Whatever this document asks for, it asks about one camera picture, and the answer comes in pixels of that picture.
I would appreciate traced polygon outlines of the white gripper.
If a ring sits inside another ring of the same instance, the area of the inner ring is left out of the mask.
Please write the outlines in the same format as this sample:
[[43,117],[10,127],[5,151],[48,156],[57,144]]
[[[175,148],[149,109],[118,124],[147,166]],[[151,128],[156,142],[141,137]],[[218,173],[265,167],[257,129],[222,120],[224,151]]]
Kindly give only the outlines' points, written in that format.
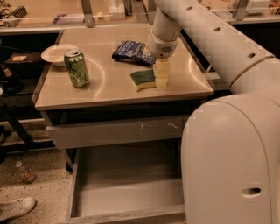
[[157,89],[165,89],[167,87],[170,58],[178,44],[179,31],[155,31],[150,30],[148,37],[148,48],[150,55],[158,59],[153,65],[153,73],[156,79]]

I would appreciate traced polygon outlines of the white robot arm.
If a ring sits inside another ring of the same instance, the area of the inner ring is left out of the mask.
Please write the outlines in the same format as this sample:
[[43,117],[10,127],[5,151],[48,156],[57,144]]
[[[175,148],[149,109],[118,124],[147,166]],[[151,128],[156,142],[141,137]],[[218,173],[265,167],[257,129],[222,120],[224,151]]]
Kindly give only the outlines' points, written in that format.
[[150,53],[184,31],[229,86],[188,118],[181,144],[187,224],[278,224],[280,61],[198,0],[154,0]]

